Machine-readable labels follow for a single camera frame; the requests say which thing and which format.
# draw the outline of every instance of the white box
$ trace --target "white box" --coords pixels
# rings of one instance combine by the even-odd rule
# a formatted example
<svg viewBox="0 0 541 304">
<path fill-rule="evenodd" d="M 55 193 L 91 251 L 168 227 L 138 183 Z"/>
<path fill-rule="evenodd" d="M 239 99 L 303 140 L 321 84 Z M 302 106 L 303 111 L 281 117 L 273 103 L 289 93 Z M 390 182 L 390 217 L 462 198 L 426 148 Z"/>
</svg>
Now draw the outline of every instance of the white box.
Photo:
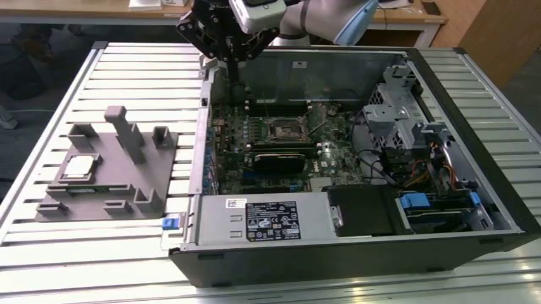
<svg viewBox="0 0 541 304">
<path fill-rule="evenodd" d="M 184 6 L 190 0 L 162 0 L 163 5 Z"/>
<path fill-rule="evenodd" d="M 131 11 L 154 11 L 162 9 L 160 0 L 130 0 Z"/>
</svg>

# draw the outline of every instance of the motherboard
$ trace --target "motherboard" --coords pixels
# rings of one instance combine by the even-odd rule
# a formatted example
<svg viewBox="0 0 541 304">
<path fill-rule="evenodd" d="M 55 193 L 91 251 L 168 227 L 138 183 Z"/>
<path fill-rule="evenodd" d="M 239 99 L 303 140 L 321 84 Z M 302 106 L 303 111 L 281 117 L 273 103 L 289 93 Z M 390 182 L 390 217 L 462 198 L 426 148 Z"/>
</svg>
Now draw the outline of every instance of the motherboard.
<svg viewBox="0 0 541 304">
<path fill-rule="evenodd" d="M 362 184 L 349 141 L 351 112 L 337 103 L 212 108 L 220 194 L 321 191 Z"/>
</svg>

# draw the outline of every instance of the aluminum table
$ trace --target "aluminum table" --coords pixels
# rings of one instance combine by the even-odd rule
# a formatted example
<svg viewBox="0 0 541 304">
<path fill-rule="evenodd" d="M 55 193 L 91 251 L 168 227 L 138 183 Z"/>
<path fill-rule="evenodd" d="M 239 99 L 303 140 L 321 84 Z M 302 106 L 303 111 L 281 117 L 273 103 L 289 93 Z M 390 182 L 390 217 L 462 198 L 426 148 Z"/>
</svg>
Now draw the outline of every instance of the aluminum table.
<svg viewBox="0 0 541 304">
<path fill-rule="evenodd" d="M 426 49 L 422 55 L 540 218 L 540 136 L 468 55 L 452 49 Z M 112 130 L 103 120 L 108 105 L 128 109 L 127 119 L 142 131 L 167 125 L 179 132 L 167 213 L 186 210 L 200 85 L 199 52 L 190 44 L 95 45 L 0 205 L 0 303 L 541 301 L 541 240 L 450 272 L 198 289 L 162 249 L 160 219 L 35 222 L 37 202 L 71 146 L 70 126 L 91 122 L 96 131 Z M 441 118 L 430 100 L 428 105 Z"/>
</svg>

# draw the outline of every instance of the warning label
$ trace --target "warning label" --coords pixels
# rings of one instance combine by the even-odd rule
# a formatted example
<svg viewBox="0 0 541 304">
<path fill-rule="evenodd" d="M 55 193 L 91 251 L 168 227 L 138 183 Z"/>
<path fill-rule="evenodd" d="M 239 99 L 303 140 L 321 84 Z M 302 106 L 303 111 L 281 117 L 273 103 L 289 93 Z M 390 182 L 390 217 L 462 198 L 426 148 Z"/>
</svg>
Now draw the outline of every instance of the warning label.
<svg viewBox="0 0 541 304">
<path fill-rule="evenodd" d="M 246 203 L 246 239 L 250 242 L 301 239 L 297 202 Z"/>
</svg>

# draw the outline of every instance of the blue latch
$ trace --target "blue latch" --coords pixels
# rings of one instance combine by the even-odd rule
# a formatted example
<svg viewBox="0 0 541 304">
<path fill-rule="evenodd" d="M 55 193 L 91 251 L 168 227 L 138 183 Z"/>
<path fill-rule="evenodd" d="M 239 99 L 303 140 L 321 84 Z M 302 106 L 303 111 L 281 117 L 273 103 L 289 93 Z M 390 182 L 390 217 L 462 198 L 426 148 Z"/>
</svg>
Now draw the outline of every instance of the blue latch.
<svg viewBox="0 0 541 304">
<path fill-rule="evenodd" d="M 399 202 L 402 208 L 417 208 L 417 207 L 430 207 L 429 198 L 425 193 L 406 193 L 401 198 Z"/>
<path fill-rule="evenodd" d="M 166 217 L 162 221 L 162 230 L 175 230 L 180 228 L 180 219 Z"/>
<path fill-rule="evenodd" d="M 481 198 L 477 192 L 470 192 L 469 196 L 474 205 L 481 204 Z"/>
</svg>

